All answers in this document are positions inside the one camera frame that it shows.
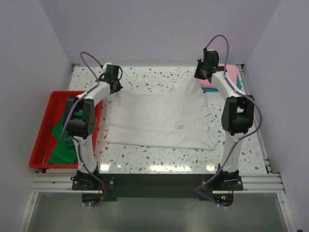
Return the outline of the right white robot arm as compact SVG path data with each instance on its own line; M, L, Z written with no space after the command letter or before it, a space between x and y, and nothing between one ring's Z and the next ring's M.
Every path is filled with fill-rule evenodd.
M203 58L198 60L195 78L208 80L218 89L225 100L221 124L225 131L224 154L218 171L235 173L239 170L242 140L253 126L253 96L244 94L231 81L226 68L219 65L215 50L203 49Z

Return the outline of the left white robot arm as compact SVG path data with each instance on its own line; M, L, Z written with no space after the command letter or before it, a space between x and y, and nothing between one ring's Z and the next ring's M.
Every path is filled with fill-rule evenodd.
M86 174L83 184L88 189L96 189L100 184L99 176L93 173L97 168L92 142L96 128L95 107L104 98L123 88L120 83L122 75L120 66L106 63L103 65L103 73L89 90L66 99L61 139L73 141L78 171Z

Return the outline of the white t shirt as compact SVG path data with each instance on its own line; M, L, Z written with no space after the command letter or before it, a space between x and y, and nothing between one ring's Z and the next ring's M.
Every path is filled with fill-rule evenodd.
M200 84L190 78L172 92L120 91L112 98L106 142L214 150L212 115Z

